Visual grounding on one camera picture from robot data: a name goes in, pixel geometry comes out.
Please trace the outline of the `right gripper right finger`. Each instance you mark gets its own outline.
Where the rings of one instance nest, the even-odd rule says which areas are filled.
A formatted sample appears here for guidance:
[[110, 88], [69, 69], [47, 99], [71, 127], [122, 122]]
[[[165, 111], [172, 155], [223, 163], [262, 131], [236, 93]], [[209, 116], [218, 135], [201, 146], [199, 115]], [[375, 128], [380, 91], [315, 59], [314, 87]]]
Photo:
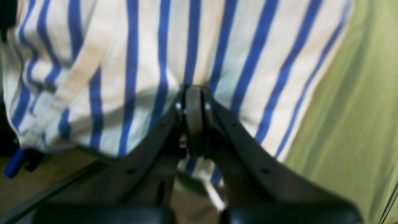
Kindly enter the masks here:
[[222, 224], [361, 224], [349, 200], [314, 184], [267, 153], [238, 119], [202, 88], [204, 156], [220, 169]]

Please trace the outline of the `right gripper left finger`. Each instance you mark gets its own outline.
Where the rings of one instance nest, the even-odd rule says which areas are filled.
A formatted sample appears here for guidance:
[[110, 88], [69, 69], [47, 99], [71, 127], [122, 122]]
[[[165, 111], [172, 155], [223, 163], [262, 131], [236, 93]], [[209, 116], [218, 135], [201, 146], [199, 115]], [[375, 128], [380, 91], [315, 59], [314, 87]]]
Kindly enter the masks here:
[[66, 195], [48, 202], [34, 224], [176, 224], [168, 207], [179, 161], [199, 154], [202, 94], [180, 91], [168, 112], [124, 159]]

